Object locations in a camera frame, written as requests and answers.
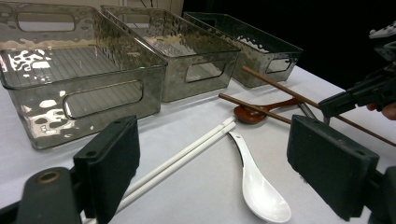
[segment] white spoon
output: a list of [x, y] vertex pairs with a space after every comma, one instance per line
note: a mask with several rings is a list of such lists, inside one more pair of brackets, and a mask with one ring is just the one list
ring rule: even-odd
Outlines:
[[238, 146], [243, 163], [242, 191], [245, 202], [256, 216], [275, 223], [290, 220], [291, 211], [286, 200], [264, 178], [253, 160], [248, 145], [239, 133], [229, 132]]

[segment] table surface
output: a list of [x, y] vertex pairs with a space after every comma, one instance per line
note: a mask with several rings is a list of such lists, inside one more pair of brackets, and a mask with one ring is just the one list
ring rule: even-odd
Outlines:
[[[317, 103], [343, 91], [298, 66], [289, 79], [280, 84]], [[162, 104], [160, 113], [138, 121], [141, 158], [132, 182], [233, 116], [235, 104], [220, 99], [220, 92], [254, 105], [290, 98], [270, 85], [247, 89], [232, 79], [226, 89]], [[309, 107], [322, 119], [319, 110]], [[304, 114], [298, 106], [272, 112], [288, 119], [293, 114]], [[37, 151], [32, 149], [4, 88], [0, 90], [0, 114], [0, 207], [21, 199], [24, 182], [31, 175], [54, 166], [70, 169], [74, 165], [73, 156], [94, 137]], [[396, 142], [396, 121], [387, 120], [379, 112], [358, 107], [342, 116]], [[396, 165], [393, 146], [338, 119], [332, 119], [331, 126], [377, 153], [379, 172], [384, 173], [387, 167]], [[346, 223], [289, 165], [286, 156], [289, 124], [272, 118], [255, 125], [237, 120], [233, 132], [244, 136], [265, 178], [289, 203], [292, 215], [288, 223]], [[233, 140], [224, 135], [114, 216], [111, 223], [265, 223], [244, 201], [240, 160]], [[361, 217], [352, 218], [349, 223], [367, 223], [370, 213], [365, 207]]]

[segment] black bracket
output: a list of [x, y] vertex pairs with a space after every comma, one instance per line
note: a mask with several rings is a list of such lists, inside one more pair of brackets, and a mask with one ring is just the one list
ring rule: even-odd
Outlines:
[[318, 103], [323, 116], [331, 118], [356, 108], [376, 103], [381, 111], [396, 102], [396, 64], [392, 63], [356, 83], [353, 87]]
[[2, 223], [81, 223], [80, 213], [108, 223], [136, 173], [140, 146], [136, 116], [117, 119], [73, 158], [69, 170], [32, 175], [22, 198], [0, 210]]
[[379, 156], [325, 123], [293, 115], [288, 162], [337, 216], [360, 217], [363, 206], [370, 223], [396, 223], [396, 166], [384, 175]]

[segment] chopstick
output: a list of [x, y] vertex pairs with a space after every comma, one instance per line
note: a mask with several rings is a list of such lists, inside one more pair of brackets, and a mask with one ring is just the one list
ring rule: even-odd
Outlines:
[[[262, 81], [264, 81], [264, 82], [267, 82], [268, 84], [272, 85], [273, 87], [276, 87], [276, 88], [278, 88], [279, 90], [284, 91], [284, 92], [290, 94], [291, 96], [297, 98], [298, 100], [300, 100], [300, 101], [302, 101], [302, 102], [306, 102], [306, 103], [312, 105], [313, 107], [315, 107], [315, 108], [317, 108], [317, 109], [320, 109], [320, 108], [319, 108], [319, 105], [318, 105], [317, 103], [311, 101], [311, 100], [308, 99], [308, 98], [303, 97], [302, 95], [300, 95], [299, 93], [297, 93], [297, 92], [295, 92], [295, 91], [292, 91], [292, 90], [290, 90], [290, 89], [288, 89], [288, 88], [286, 88], [286, 87], [280, 85], [279, 83], [273, 81], [272, 79], [270, 79], [270, 78], [268, 78], [268, 77], [265, 77], [265, 76], [261, 76], [259, 73], [257, 73], [256, 71], [253, 71], [252, 69], [250, 69], [250, 68], [248, 68], [248, 67], [246, 67], [246, 66], [243, 66], [242, 69], [245, 70], [246, 72], [250, 73], [250, 74], [253, 75], [254, 77], [256, 77], [256, 78], [258, 78], [258, 79], [260, 79], [260, 80], [262, 80]], [[363, 128], [363, 127], [361, 127], [359, 124], [354, 123], [353, 121], [351, 121], [351, 120], [349, 120], [349, 119], [346, 119], [346, 118], [341, 117], [341, 116], [335, 116], [335, 117], [338, 118], [338, 119], [340, 119], [341, 121], [343, 121], [343, 122], [345, 122], [345, 123], [347, 123], [347, 124], [349, 124], [349, 125], [351, 125], [351, 126], [357, 128], [357, 129], [359, 129], [359, 130], [365, 132], [365, 133], [370, 134], [370, 135], [373, 136], [373, 137], [376, 137], [376, 138], [378, 138], [378, 139], [380, 139], [380, 140], [382, 140], [382, 141], [384, 141], [384, 142], [386, 142], [386, 143], [388, 143], [388, 144], [390, 144], [390, 145], [396, 147], [396, 144], [395, 144], [395, 143], [389, 141], [388, 139], [386, 139], [386, 138], [384, 138], [384, 137], [382, 137], [382, 136], [380, 136], [380, 135], [378, 135], [378, 134], [376, 134], [376, 133], [373, 133], [373, 132], [371, 132], [371, 131], [369, 131], [369, 130]]]
[[304, 114], [307, 117], [309, 117], [311, 119], [317, 119], [315, 114], [312, 112], [312, 110], [309, 108], [309, 106], [305, 102], [298, 104], [298, 106], [300, 107], [301, 110], [303, 110]]
[[[132, 183], [125, 191], [124, 196], [117, 209], [117, 213], [136, 201], [149, 190], [160, 184], [166, 177], [180, 169], [187, 162], [204, 152], [210, 145], [219, 140], [223, 135], [235, 127], [235, 118], [230, 117], [220, 125], [204, 134], [198, 140], [179, 151], [175, 156], [157, 166], [150, 173], [143, 176], [138, 181]], [[85, 219], [83, 223], [96, 223], [96, 219]]]
[[230, 102], [235, 103], [237, 105], [244, 106], [244, 107], [249, 108], [251, 110], [255, 110], [255, 111], [261, 112], [261, 113], [263, 113], [263, 114], [265, 114], [268, 117], [271, 117], [273, 119], [277, 119], [277, 120], [283, 121], [285, 123], [291, 124], [291, 120], [289, 120], [289, 119], [283, 118], [282, 116], [279, 116], [277, 114], [271, 113], [271, 112], [266, 111], [266, 110], [263, 110], [263, 109], [255, 106], [255, 105], [251, 105], [251, 104], [248, 104], [248, 103], [246, 103], [244, 101], [240, 101], [240, 100], [235, 99], [232, 96], [226, 95], [224, 93], [219, 93], [219, 98], [227, 100], [227, 101], [230, 101]]

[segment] white chopsticks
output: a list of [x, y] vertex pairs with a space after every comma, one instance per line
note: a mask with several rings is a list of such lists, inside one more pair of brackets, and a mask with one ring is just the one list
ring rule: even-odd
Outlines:
[[[166, 177], [180, 169], [187, 162], [204, 152], [211, 144], [219, 140], [235, 127], [235, 117], [224, 120], [216, 128], [212, 129], [201, 138], [179, 151], [175, 156], [157, 166], [147, 175], [132, 183], [125, 191], [125, 194], [117, 209], [117, 213], [136, 201], [149, 190], [160, 184]], [[96, 219], [84, 219], [83, 223], [96, 223]]]

